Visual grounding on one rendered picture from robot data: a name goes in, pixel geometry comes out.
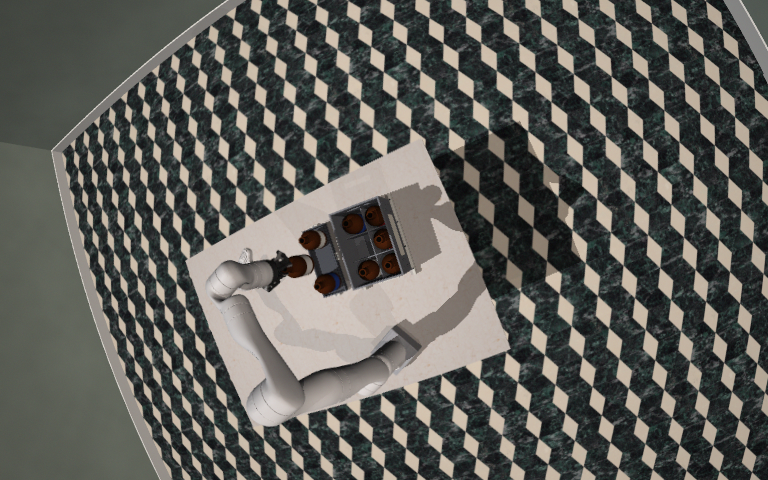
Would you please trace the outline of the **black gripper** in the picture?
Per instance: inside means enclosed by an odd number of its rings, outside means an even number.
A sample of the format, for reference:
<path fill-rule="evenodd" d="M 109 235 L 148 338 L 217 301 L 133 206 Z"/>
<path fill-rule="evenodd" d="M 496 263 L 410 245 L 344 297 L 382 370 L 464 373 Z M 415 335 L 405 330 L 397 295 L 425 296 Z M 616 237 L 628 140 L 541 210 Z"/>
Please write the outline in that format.
<path fill-rule="evenodd" d="M 281 251 L 277 250 L 276 254 L 277 254 L 277 255 L 276 255 L 276 258 L 273 258 L 273 259 L 271 259 L 271 260 L 262 260 L 262 261 L 265 261 L 265 262 L 267 262 L 267 263 L 268 263 L 268 264 L 271 266 L 271 268 L 272 268 L 272 270 L 273 270 L 273 279 L 272 279 L 271 283 L 270 283 L 268 286 L 266 286 L 266 287 L 262 287 L 262 288 L 263 288 L 264 290 L 266 290 L 267 292 L 270 292 L 270 291 L 271 291 L 271 290 L 273 290 L 273 289 L 274 289 L 274 288 L 275 288 L 275 287 L 276 287 L 278 284 L 280 284 L 280 279 L 282 279 L 282 278 L 283 278 L 283 276 L 284 276 L 284 277 L 286 277 L 286 276 L 288 276 L 288 275 L 289 275 L 289 273 L 283 273 L 283 272 L 282 272 L 282 270 L 284 270 L 284 268 L 292 267 L 292 265 L 293 265 L 293 264 L 292 264 L 292 263 L 289 261 L 289 258 L 286 256 L 286 254 L 285 254 L 285 253 L 283 253 L 283 252 L 281 252 Z M 282 261 L 280 261 L 280 262 L 279 262 L 279 260 L 281 260 L 281 259 L 284 259 L 286 262 L 285 262 L 284 260 L 282 260 Z M 287 263 L 287 262 L 288 262 L 288 263 Z M 282 264 L 280 264 L 280 263 L 282 263 Z M 276 268 L 275 266 L 277 266 L 277 268 Z M 277 274 L 278 274 L 278 275 L 277 275 Z M 276 283 L 275 283 L 275 282 L 276 282 Z M 272 285 L 272 284 L 273 284 L 273 285 Z"/>

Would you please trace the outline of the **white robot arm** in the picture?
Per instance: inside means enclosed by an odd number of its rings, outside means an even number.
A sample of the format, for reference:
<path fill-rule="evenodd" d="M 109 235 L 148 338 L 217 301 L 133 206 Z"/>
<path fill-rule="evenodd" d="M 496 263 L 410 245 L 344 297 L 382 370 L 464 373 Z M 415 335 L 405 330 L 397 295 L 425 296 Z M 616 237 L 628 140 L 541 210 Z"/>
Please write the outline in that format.
<path fill-rule="evenodd" d="M 404 346 L 388 341 L 373 356 L 322 369 L 298 381 L 264 333 L 249 300 L 241 294 L 231 296 L 237 289 L 266 287 L 272 279 L 271 266 L 262 260 L 253 262 L 252 250 L 244 248 L 238 262 L 221 263 L 205 284 L 208 297 L 222 313 L 233 339 L 258 359 L 265 373 L 266 378 L 252 390 L 246 403 L 249 416 L 258 424 L 277 426 L 302 413 L 343 402 L 356 393 L 370 396 L 395 367 L 400 369 L 405 363 Z"/>

